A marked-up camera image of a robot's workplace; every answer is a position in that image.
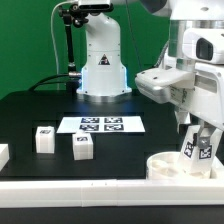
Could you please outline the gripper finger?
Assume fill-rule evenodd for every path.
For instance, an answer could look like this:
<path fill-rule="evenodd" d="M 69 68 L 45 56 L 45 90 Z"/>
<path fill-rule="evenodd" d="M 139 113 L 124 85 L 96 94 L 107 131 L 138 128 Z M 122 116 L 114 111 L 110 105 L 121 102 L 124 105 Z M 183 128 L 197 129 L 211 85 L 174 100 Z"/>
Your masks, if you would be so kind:
<path fill-rule="evenodd" d="M 176 110 L 175 117 L 177 121 L 177 132 L 184 135 L 188 126 L 191 124 L 190 114 L 187 111 Z"/>
<path fill-rule="evenodd" d="M 210 138 L 214 132 L 214 127 L 206 121 L 199 121 L 199 131 L 197 132 L 197 146 L 206 149 L 210 145 Z"/>

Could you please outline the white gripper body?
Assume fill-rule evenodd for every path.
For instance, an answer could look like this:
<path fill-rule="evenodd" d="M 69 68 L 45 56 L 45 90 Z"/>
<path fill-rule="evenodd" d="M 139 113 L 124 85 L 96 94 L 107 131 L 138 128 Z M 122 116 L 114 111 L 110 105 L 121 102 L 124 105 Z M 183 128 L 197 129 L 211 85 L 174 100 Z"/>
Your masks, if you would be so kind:
<path fill-rule="evenodd" d="M 166 56 L 158 68 L 138 73 L 135 82 L 153 101 L 172 103 L 224 130 L 224 65 Z"/>

